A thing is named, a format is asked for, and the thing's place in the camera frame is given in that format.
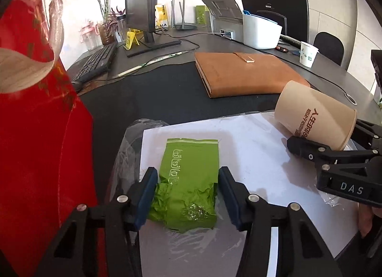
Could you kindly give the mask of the person's right hand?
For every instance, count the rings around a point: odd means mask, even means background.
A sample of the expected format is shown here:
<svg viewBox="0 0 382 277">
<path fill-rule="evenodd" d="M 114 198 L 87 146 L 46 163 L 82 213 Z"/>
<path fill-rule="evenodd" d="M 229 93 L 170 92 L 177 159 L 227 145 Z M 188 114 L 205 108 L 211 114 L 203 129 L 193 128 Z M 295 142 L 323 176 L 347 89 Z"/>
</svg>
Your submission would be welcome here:
<svg viewBox="0 0 382 277">
<path fill-rule="evenodd" d="M 371 207 L 359 203 L 358 205 L 358 229 L 364 238 L 372 228 L 372 220 L 374 216 L 381 218 L 382 208 Z"/>
</svg>

